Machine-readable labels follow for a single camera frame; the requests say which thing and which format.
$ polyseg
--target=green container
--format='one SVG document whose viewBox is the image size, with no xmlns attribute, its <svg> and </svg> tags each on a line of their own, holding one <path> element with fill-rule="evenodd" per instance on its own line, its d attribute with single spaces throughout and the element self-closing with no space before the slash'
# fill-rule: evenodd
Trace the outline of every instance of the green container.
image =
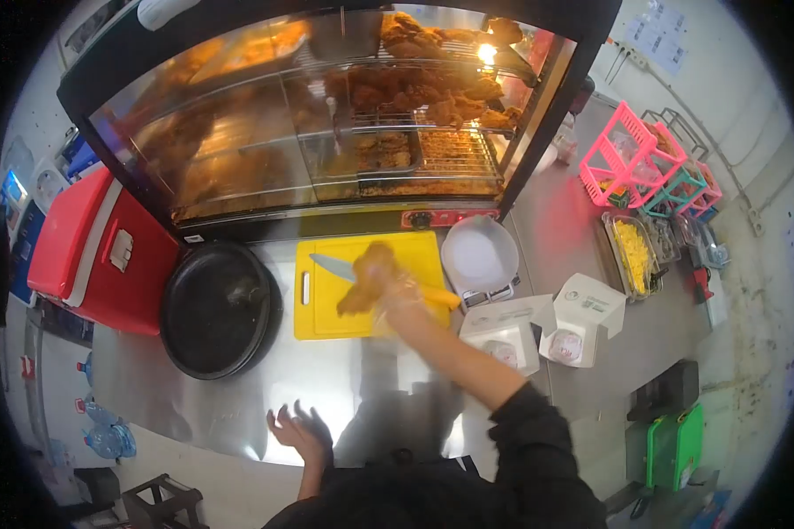
<svg viewBox="0 0 794 529">
<path fill-rule="evenodd" d="M 647 430 L 647 487 L 684 488 L 702 452 L 702 406 L 656 419 Z"/>
</svg>

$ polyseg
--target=takeout box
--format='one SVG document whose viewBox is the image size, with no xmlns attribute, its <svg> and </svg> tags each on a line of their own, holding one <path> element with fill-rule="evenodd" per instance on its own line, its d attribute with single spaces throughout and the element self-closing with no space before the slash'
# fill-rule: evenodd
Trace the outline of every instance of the takeout box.
<svg viewBox="0 0 794 529">
<path fill-rule="evenodd" d="M 553 296 L 534 295 L 474 307 L 461 323 L 459 338 L 528 376 L 541 365 L 536 341 L 544 342 L 555 329 Z"/>
<path fill-rule="evenodd" d="M 539 354 L 571 367 L 592 367 L 598 343 L 621 332 L 625 307 L 625 294 L 582 273 L 573 274 L 553 302 L 554 331 L 542 336 Z M 582 338 L 582 354 L 575 361 L 561 361 L 551 355 L 556 333 L 563 329 Z"/>
</svg>

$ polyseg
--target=hand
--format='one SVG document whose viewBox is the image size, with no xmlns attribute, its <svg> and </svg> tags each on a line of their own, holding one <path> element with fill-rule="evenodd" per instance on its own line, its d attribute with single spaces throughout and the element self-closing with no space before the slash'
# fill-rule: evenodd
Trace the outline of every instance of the hand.
<svg viewBox="0 0 794 529">
<path fill-rule="evenodd" d="M 292 418 L 289 415 L 288 405 L 283 405 L 276 416 L 274 416 L 273 410 L 269 410 L 267 412 L 267 427 L 280 444 L 294 447 L 306 466 L 311 465 L 323 469 L 327 463 L 327 449 L 330 451 L 332 449 L 329 430 L 326 429 L 326 425 L 320 420 L 315 409 L 311 409 L 312 417 L 314 417 L 312 418 L 302 410 L 299 400 L 295 403 L 295 413 L 297 417 Z M 319 439 L 323 437 L 323 432 L 316 430 L 326 430 L 328 447 L 324 446 L 326 439 Z"/>
</svg>

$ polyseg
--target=red cooler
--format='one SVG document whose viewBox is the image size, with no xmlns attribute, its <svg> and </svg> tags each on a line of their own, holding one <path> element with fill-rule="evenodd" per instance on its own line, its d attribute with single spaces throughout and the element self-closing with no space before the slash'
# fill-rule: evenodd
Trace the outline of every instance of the red cooler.
<svg viewBox="0 0 794 529">
<path fill-rule="evenodd" d="M 165 283 L 180 247 L 101 168 L 60 193 L 44 220 L 27 284 L 86 319 L 158 334 Z"/>
</svg>

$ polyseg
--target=white bowl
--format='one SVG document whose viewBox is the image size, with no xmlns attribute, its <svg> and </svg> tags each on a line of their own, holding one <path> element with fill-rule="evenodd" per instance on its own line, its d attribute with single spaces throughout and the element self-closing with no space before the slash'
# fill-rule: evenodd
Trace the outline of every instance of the white bowl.
<svg viewBox="0 0 794 529">
<path fill-rule="evenodd" d="M 441 262 L 450 280 L 471 291 L 506 287 L 517 274 L 518 260 L 515 240 L 487 215 L 460 220 L 441 246 Z"/>
</svg>

